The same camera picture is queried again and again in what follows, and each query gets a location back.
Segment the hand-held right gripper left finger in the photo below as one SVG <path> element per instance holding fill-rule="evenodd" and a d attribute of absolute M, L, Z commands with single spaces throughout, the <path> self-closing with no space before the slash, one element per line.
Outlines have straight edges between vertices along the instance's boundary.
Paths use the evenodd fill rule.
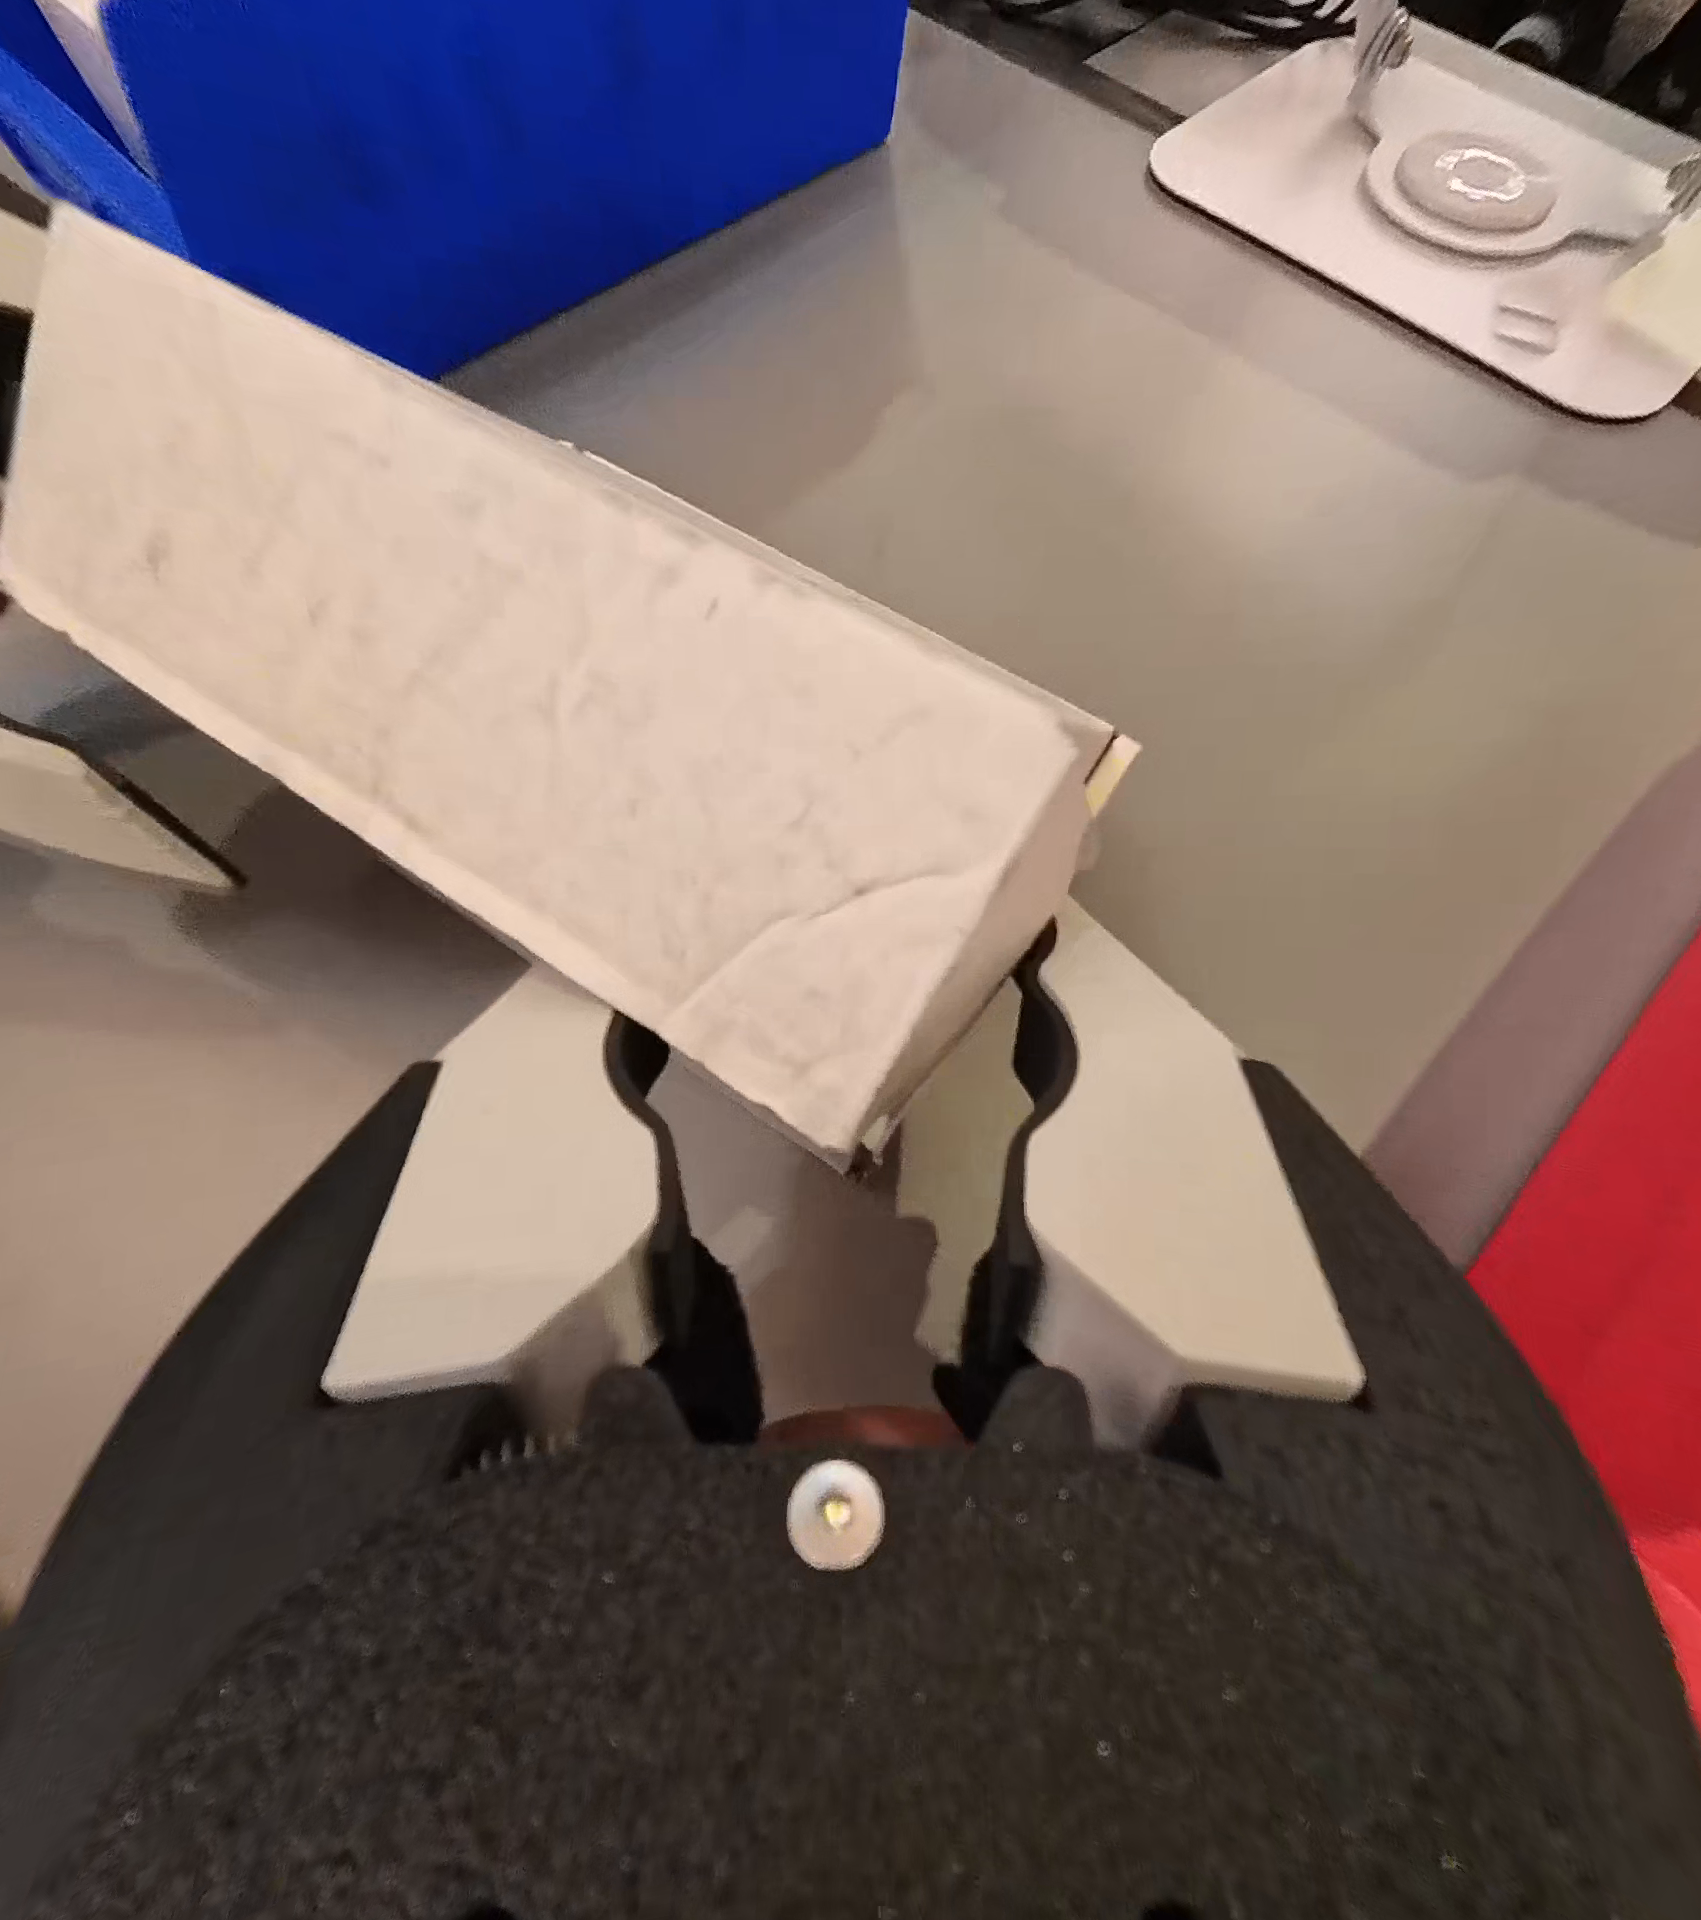
<path fill-rule="evenodd" d="M 492 1386 L 553 1443 L 598 1376 L 650 1367 L 699 1436 L 755 1438 L 740 1292 L 695 1236 L 650 1102 L 669 1062 L 558 974 L 520 976 L 446 1044 L 324 1392 L 369 1404 Z"/>

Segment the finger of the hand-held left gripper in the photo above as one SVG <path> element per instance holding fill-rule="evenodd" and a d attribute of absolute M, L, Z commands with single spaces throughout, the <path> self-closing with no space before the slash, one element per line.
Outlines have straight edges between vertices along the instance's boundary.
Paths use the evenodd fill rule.
<path fill-rule="evenodd" d="M 0 841 L 202 893 L 233 864 L 142 788 L 66 740 L 0 713 Z"/>

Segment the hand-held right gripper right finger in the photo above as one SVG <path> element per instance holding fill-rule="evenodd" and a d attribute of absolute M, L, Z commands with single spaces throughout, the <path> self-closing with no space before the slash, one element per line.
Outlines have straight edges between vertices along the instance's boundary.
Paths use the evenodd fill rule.
<path fill-rule="evenodd" d="M 941 1063 L 941 1404 L 978 1433 L 1028 1366 L 1106 1448 L 1366 1386 L 1247 1060 L 1075 899 Z"/>

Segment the blue plastic bin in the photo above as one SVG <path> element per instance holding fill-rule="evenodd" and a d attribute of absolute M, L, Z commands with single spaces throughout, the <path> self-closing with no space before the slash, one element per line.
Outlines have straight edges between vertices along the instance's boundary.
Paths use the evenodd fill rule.
<path fill-rule="evenodd" d="M 137 137 L 0 1 L 0 141 L 101 224 L 424 375 L 874 147 L 905 1 L 99 3 Z"/>

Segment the white lamp stand base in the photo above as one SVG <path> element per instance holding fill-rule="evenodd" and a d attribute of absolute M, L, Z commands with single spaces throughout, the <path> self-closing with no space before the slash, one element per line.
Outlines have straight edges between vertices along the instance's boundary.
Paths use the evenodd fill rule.
<path fill-rule="evenodd" d="M 1173 201 L 1588 422 L 1701 375 L 1701 139 L 1403 3 L 1151 146 Z"/>

